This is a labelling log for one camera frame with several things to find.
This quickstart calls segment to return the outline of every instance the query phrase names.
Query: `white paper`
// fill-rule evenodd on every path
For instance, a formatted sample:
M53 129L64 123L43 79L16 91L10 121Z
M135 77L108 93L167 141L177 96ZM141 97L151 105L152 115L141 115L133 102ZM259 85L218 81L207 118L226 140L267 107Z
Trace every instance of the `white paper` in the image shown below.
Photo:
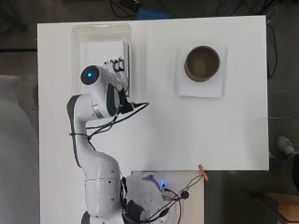
M217 73L211 79L205 82L192 81L187 77L184 69L184 64L188 53L198 46L212 47L218 52L221 60L221 64ZM222 97L226 72L225 46L216 43L190 42L178 48L177 56L179 95L195 97Z

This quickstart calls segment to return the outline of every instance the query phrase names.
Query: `orange clip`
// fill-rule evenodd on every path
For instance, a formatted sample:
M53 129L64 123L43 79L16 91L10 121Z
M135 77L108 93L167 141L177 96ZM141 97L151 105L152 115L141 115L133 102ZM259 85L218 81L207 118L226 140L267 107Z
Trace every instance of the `orange clip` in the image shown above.
M203 174L203 176L204 176L204 178L205 178L205 181L208 181L208 176L207 176L207 174L206 174L206 171L204 170L203 165L202 165L202 164L199 164L199 165L198 165L198 168L199 168L199 170L202 172L202 174Z

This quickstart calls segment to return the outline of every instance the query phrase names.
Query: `gray floor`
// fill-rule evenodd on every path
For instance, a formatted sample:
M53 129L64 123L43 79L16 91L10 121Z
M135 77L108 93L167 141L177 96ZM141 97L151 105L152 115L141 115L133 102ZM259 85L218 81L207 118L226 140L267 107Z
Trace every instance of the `gray floor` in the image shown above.
M28 24L30 32L22 34L10 30L0 34L2 48L36 48L36 24L65 21L116 21L107 0L14 0L18 14ZM147 7L161 8L159 1L142 1ZM221 1L218 14L231 15L241 0ZM210 17L217 7L217 0L163 0L164 7L174 18ZM249 7L256 1L246 1ZM299 93L299 8L290 2L277 6L278 15L271 21L278 44L278 67L268 81L269 116L279 117L299 113L296 95ZM250 14L242 6L235 15ZM270 69L273 69L274 42L268 33ZM21 107L38 131L38 108L34 95L37 83L37 57L35 52L0 53L0 74L20 77L17 87ZM209 172L210 180L205 191L205 220L210 223L276 223L262 207L257 205L244 189L254 192L298 194L292 183L292 161L284 161L276 148L276 138L288 136L299 146L299 117L269 120L269 146L277 157L270 161L269 172Z

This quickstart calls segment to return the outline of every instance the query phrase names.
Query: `white table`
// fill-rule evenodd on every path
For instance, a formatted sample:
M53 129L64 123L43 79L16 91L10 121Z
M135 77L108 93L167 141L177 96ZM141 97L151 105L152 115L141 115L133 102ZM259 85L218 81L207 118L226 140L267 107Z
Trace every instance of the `white table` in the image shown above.
M132 170L195 170L198 163L208 170L268 169L264 17L124 22L132 27L132 95L137 102L149 101L150 107L121 124L120 133L125 132L125 138L112 131L95 141L103 140L101 146L105 146L117 136L115 148L121 144L127 155L115 148L109 148L108 153L121 165L129 163ZM83 23L38 25L42 224L79 223L85 211L84 176L76 166L67 136L70 128L65 109L72 88L71 28L77 24ZM220 99L174 95L174 47L194 39L220 41L228 47L225 92ZM140 128L139 119L147 126ZM153 134L155 130L164 138ZM186 135L186 130L193 134ZM148 139L138 138L147 134ZM134 158L141 159L132 161L132 154L138 153L135 146L141 154ZM146 160L144 153L153 156ZM171 174L176 181L170 187L177 190L192 177ZM186 202L192 209L184 214L182 223L203 223L203 192L201 181L194 188L196 197Z

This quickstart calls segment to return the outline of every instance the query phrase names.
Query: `blue indicator light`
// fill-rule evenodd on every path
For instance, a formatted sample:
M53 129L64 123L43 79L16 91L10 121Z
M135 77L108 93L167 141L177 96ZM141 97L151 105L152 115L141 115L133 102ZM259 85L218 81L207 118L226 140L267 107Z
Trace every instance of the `blue indicator light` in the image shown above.
M165 187L165 181L161 180L161 187Z

